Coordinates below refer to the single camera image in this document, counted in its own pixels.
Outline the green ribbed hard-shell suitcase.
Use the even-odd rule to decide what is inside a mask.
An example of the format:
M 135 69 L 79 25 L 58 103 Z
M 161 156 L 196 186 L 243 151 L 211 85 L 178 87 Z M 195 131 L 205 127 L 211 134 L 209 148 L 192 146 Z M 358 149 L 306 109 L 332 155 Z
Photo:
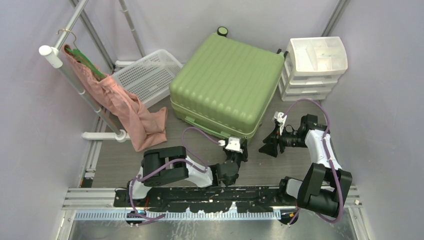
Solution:
M 285 57 L 231 38 L 220 26 L 169 85 L 177 118 L 218 138 L 250 141 L 278 86 Z

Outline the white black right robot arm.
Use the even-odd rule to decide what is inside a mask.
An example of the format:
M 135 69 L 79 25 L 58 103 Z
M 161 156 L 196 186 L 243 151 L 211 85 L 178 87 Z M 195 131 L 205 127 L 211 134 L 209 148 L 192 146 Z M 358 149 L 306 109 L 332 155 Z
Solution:
M 288 147 L 306 148 L 311 166 L 303 180 L 286 176 L 280 181 L 279 202 L 286 206 L 295 202 L 330 222 L 340 219 L 353 177 L 338 163 L 328 127 L 319 124 L 316 115 L 307 114 L 297 130 L 288 131 L 286 119 L 283 112 L 274 114 L 275 128 L 258 151 L 275 158 Z

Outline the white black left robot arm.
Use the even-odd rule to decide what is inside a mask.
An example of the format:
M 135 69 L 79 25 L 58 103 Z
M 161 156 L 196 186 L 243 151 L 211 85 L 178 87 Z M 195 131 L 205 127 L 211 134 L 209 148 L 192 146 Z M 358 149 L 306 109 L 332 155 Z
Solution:
M 128 183 L 126 200 L 141 206 L 150 189 L 187 180 L 199 188 L 234 185 L 242 162 L 248 161 L 248 141 L 238 137 L 219 140 L 226 155 L 224 163 L 205 166 L 192 160 L 184 146 L 148 150 L 143 154 L 136 177 Z

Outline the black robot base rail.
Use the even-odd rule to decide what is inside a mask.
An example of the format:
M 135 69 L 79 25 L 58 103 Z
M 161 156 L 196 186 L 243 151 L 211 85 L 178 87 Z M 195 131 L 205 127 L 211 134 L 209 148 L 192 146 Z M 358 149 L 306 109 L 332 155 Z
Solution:
M 295 200 L 277 186 L 154 187 L 145 197 L 122 188 L 115 191 L 113 206 L 129 208 L 131 218 L 146 215 L 160 220 L 269 217 L 288 225 L 300 216 Z

